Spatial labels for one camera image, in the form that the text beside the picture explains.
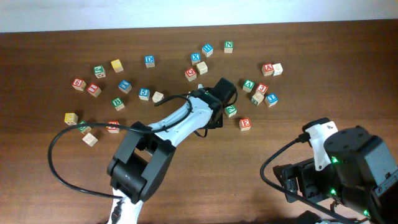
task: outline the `plain wooden block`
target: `plain wooden block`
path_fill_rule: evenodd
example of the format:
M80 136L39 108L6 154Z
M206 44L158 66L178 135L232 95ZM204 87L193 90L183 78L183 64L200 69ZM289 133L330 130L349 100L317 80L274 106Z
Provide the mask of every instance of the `plain wooden block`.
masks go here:
M192 61L192 65L196 65L197 63L199 63L200 62L200 53L191 54L191 61Z
M205 62L200 62L197 64L197 70L200 75L204 74L207 72L207 65Z
M206 56L209 57L213 54L213 47L210 44L206 44L202 47L201 52Z
M65 113L64 122L68 125L75 125L77 124L78 116L75 113Z
M264 96L264 94L266 94L267 90L268 90L268 86L260 83L259 86L257 86L256 93L261 93Z
M117 121L109 121L108 124L119 124ZM115 127L106 127L110 133L119 133L120 129Z
M97 78L104 78L106 76L104 67L102 65L95 66L94 67L94 75Z
M157 102L159 102L160 100L163 100L163 99L164 99L163 93L159 93L158 91L156 91L154 93L154 96L152 97L152 100L154 101L154 103L157 103Z
M251 101L258 106L264 99L264 95L262 95L261 93L255 93L253 95L253 97L251 98Z
M129 82L127 82L127 81L125 81L125 80L122 80L122 81L119 83L119 89L120 89L123 93L127 94L127 93L130 92L130 90L132 89L132 87L131 87L131 84L130 84Z
M188 79L188 81L192 81L197 78L197 73L193 68L190 68L185 71L185 77Z
M80 121L79 122L79 124L85 124L85 123L86 123L86 121ZM80 128L77 128L77 129L79 129L79 131L82 134L84 134L84 135L86 135L87 133L89 133L91 131L91 127L89 127L89 126L80 127Z
M98 142L98 139L96 139L91 133L87 133L83 138L83 141L87 143L87 145L93 147L94 144Z
M239 127L241 128L241 131L247 131L251 128L251 122L249 118L241 119L239 121Z
M97 85L91 84L87 88L87 92L89 92L91 95L97 97L101 93L101 89Z
M234 42L226 41L224 44L224 53L232 53L233 49L234 49Z
M138 94L139 98L142 100L149 100L150 98L150 91L146 88L141 88Z
M243 91L250 93L253 87L254 87L254 82L246 80L243 84Z
M155 58L153 55L145 56L145 65L147 68L155 67Z
M274 67L272 67L271 63L264 64L262 66L262 74L264 76L273 75L274 74Z
M86 87L86 83L83 80L76 78L73 81L72 86L77 90L83 91Z
M232 117L232 116L234 116L234 115L236 114L236 112L237 112L237 109L235 108L234 105L227 106L227 107L225 108L225 114L226 114L229 118Z
M123 66L119 59L112 61L111 64L116 73L123 71Z
M280 63L272 65L272 68L274 68L274 76L280 75L284 71Z
M278 103L278 97L276 97L276 95L272 93L268 95L264 101L266 102L268 107L274 106L276 103Z
M123 104L122 100L119 97L117 97L116 99L112 100L112 105L114 106L114 108L117 111L119 111L119 110L124 108L124 104Z

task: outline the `wooden table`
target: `wooden table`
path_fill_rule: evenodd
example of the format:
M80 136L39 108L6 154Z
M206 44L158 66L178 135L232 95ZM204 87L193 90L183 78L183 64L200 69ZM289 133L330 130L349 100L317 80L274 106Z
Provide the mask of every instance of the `wooden table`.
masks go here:
M282 193L262 182L259 168L296 138L304 124L324 116L339 129L360 124L381 136L398 160L397 39L397 20L0 34L0 222L104 222L110 199L70 190L49 170L47 147L67 127L64 114L75 112L86 121L149 124L175 111L182 100L154 108L153 102L138 98L138 89L169 96L187 93L199 83L214 86L221 77L239 89L237 115L224 119L224 127L210 130L207 138L191 134L178 146L139 221L272 221L313 211L299 202L287 203ZM223 53L225 40L234 41L232 54ZM202 55L209 72L188 82L183 72L191 67L190 54L206 43L215 48L209 58ZM155 56L155 68L145 67L148 54ZM116 58L123 72L112 70L110 61ZM283 74L262 76L265 62L281 63ZM93 75L95 65L104 66L106 78ZM97 83L102 93L95 98L75 90L76 77ZM127 95L118 89L123 79L133 85ZM271 108L254 106L254 91L241 89L245 79L268 85L279 102ZM126 105L121 111L111 104L118 96ZM251 119L250 131L239 130L240 118ZM77 130L62 137L54 149L55 167L75 185L111 194L106 168L124 132L91 132L99 138L92 148ZM312 156L308 144L299 144L271 166ZM276 181L271 167L266 175ZM338 211L358 217L343 207Z

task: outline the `white wall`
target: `white wall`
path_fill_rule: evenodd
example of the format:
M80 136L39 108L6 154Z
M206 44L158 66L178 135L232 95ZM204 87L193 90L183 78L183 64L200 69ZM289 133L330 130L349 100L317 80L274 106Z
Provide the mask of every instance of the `white wall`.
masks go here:
M0 0L0 32L398 18L398 0Z

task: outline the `brown tabletop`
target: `brown tabletop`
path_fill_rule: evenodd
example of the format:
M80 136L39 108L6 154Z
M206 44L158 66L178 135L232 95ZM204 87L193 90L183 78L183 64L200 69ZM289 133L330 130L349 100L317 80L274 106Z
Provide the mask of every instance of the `brown tabletop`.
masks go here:
M232 54L223 52L226 40L234 41ZM48 144L67 127L65 113L76 113L79 121L150 124L183 101L154 108L152 101L139 99L140 88L170 96L199 83L214 86L221 77L238 88L237 115L224 117L224 127L210 130L207 138L191 134L177 147L139 222L273 221L314 212L300 202L287 203L261 180L259 168L304 124L324 116L339 129L362 125L382 137L398 160L397 40L397 20L0 34L0 222L106 221L111 199L70 190L50 172ZM214 47L210 57L201 55L208 73L189 82L184 70L192 66L190 54L207 43ZM144 65L149 54L154 68ZM120 73L110 64L117 58L124 68ZM265 62L281 63L283 74L264 77ZM95 65L104 66L106 78L94 76ZM99 97L72 88L79 77L98 84ZM123 79L132 83L128 94L118 88ZM252 104L254 90L242 91L245 79L268 85L267 93L275 93L278 103L271 108ZM121 111L111 104L116 97L126 106ZM240 118L251 119L249 131L239 130ZM106 168L125 132L93 128L91 133L99 139L93 147L77 130L62 137L53 152L55 167L72 184L111 194ZM276 181L272 166L312 156L308 144L298 144L266 175ZM361 217L343 207L337 211Z

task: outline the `wooden cube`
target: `wooden cube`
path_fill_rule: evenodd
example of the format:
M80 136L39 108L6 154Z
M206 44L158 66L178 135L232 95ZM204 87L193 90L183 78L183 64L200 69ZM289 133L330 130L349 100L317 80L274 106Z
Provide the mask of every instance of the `wooden cube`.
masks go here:
M117 111L119 111L119 110L124 108L124 104L123 104L122 100L119 97L117 97L116 99L112 100L112 105L114 106L114 108Z
M105 69L102 65L94 67L94 75L97 78L104 78L106 76Z
M98 139L96 139L91 133L87 133L83 138L83 141L87 143L87 145L93 147L94 144L98 142Z
M272 67L271 63L264 64L262 66L262 74L264 76L273 75L274 74L274 67Z
M251 123L249 118L241 119L239 121L239 127L241 128L241 131L247 131L251 128Z
M232 116L234 116L234 115L236 114L236 112L237 112L237 109L235 108L234 105L227 106L227 107L225 108L225 114L226 114L229 118L232 117Z
M192 61L192 65L196 65L197 63L199 63L200 62L200 53L191 54L191 61Z
M72 86L77 90L83 91L86 87L86 83L83 80L76 78L73 81Z
M213 47L210 44L206 44L205 46L203 46L203 48L201 49L201 52L206 56L209 57L210 55L212 55L213 53Z
M257 86L256 93L261 93L264 96L264 94L266 94L267 90L268 90L268 86L260 83L259 86Z
M268 107L274 106L276 103L278 103L278 97L276 97L276 95L272 93L268 95L264 101L266 102Z
M253 97L251 98L251 101L258 106L264 99L264 95L262 95L261 93L255 93L253 95Z
M78 116L75 113L65 113L64 122L68 125L75 125L77 124Z
M125 80L122 80L119 84L119 89L125 94L129 93L131 88L131 84Z
M253 87L254 87L254 82L246 80L243 84L243 91L250 93Z
M233 49L234 49L234 42L226 41L224 44L224 53L232 53Z
M272 68L274 68L274 76L280 75L284 71L280 63L272 65Z
M193 68L190 68L185 71L185 77L188 79L188 81L192 81L197 78L197 73Z
M109 121L108 124L119 124L117 121ZM120 129L115 127L106 127L110 133L119 133Z
M204 73L207 72L207 65L205 62L200 62L197 64L197 70L200 75L203 75Z
M111 64L116 73L123 71L123 66L119 59L112 61Z
M86 121L80 121L79 122L79 124L85 124L85 123L86 123ZM89 126L80 127L80 128L77 128L77 129L79 129L79 131L82 134L84 134L84 135L86 135L87 133L89 133L91 131L91 127L89 127Z
M149 100L150 97L150 91L149 89L146 88L141 88L139 90L139 94L138 94L139 98L142 100Z
M155 92L154 96L152 97L152 100L154 101L154 103L159 102L160 100L164 99L164 95L163 93L159 93L158 91Z
M147 66L147 68L155 67L155 58L153 55L145 56L145 65Z
M91 95L97 97L101 93L101 89L97 85L91 84L87 88L87 92L89 92Z

